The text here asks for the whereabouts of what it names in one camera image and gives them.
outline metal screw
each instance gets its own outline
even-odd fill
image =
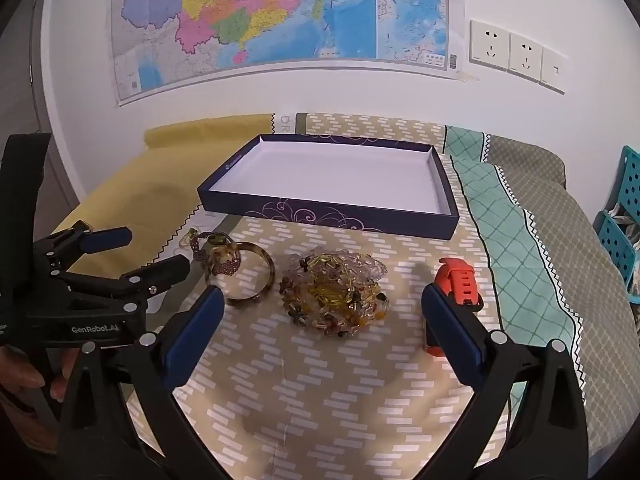
[[[504,345],[508,340],[509,338],[507,337],[507,335],[500,330],[491,332],[491,341],[493,341],[497,345]]]
[[[154,334],[153,332],[147,332],[146,334],[140,336],[139,341],[142,346],[151,346],[156,342],[156,334]]]
[[[87,341],[82,345],[82,353],[90,354],[95,350],[95,343],[93,341]]]
[[[564,352],[566,346],[564,346],[564,343],[559,339],[554,339],[551,342],[551,348],[553,348],[556,352]]]

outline human hand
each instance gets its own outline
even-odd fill
[[[65,398],[66,385],[78,356],[78,348],[66,348],[60,355],[62,375],[56,377],[50,388],[50,395],[58,402]],[[0,347],[0,384],[10,393],[19,395],[25,388],[42,388],[44,378],[24,355],[6,346]]]

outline patterned tablecloth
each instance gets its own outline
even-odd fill
[[[632,319],[616,311],[620,306],[615,269],[609,269],[606,254],[598,252],[593,231],[584,227],[590,228],[586,219],[575,219],[575,203],[565,215],[572,224],[556,229],[556,219],[542,217],[541,227],[536,224],[540,216],[518,201],[524,197],[541,212],[551,207],[548,201],[566,204],[565,197],[571,201],[562,187],[562,165],[553,155],[539,148],[527,153],[520,143],[469,130],[384,118],[299,114],[296,131],[434,144],[439,152],[452,155],[443,155],[442,162],[460,222],[450,241],[440,241],[278,218],[232,218],[202,208],[186,220],[159,258],[179,253],[191,257],[178,246],[188,228],[212,230],[222,221],[220,228],[228,229],[233,238],[258,244],[270,253],[277,280],[289,255],[304,254],[316,246],[371,254],[389,271],[382,280],[391,304],[388,317],[346,340],[293,326],[277,290],[260,305],[226,308],[194,374],[174,395],[233,478],[410,479],[421,469],[472,394],[460,385],[445,358],[434,358],[421,348],[420,295],[433,281],[443,256],[464,258],[476,268],[485,304],[479,319],[489,330],[502,328],[517,342],[528,344],[544,345],[551,338],[565,341],[585,393],[592,450],[610,442],[632,420],[637,413],[633,384],[640,373],[624,357],[625,350],[620,351],[633,347],[626,341],[633,341],[633,329]],[[501,157],[503,168],[487,163],[498,164]],[[535,173],[529,171],[532,165]],[[527,189],[527,182],[543,191],[546,199],[520,191]],[[545,245],[550,242],[555,244],[551,249]],[[576,274],[558,250],[563,244],[580,245],[571,249],[573,256],[589,253],[597,264],[595,270],[584,264]],[[262,288],[265,278],[266,266],[257,256],[249,256],[235,276],[219,284],[231,297],[250,295]],[[582,302],[585,280],[601,280],[604,293],[615,296],[609,299],[615,320],[604,328],[594,322],[600,314],[592,303]],[[163,312],[189,308],[204,290],[198,263],[192,264],[186,283],[180,293],[164,298],[159,319]],[[619,330],[617,324],[624,326],[625,321],[630,323],[629,330]],[[601,377],[607,365],[595,347],[584,343],[585,333],[605,340],[623,334],[622,345],[607,349],[607,360],[618,367],[615,377]],[[603,382],[617,389],[616,406],[606,405]],[[521,395],[522,390],[515,387],[481,463],[500,451]],[[129,408],[140,435],[155,445],[135,396]],[[609,412],[621,414],[624,422],[607,426],[609,421],[602,414]]]

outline map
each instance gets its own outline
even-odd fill
[[[451,4],[452,0],[112,0],[118,95],[127,102],[198,80],[258,72],[273,63],[296,68],[377,60],[395,63],[391,70],[446,76],[460,69],[463,58],[451,41]]]

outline orange watch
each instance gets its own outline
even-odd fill
[[[473,312],[479,312],[484,307],[482,296],[478,293],[476,270],[460,258],[441,258],[443,264],[436,273],[434,284],[439,286],[445,296],[458,305],[468,306]],[[442,357],[444,353],[438,341],[424,321],[424,350],[435,357]]]

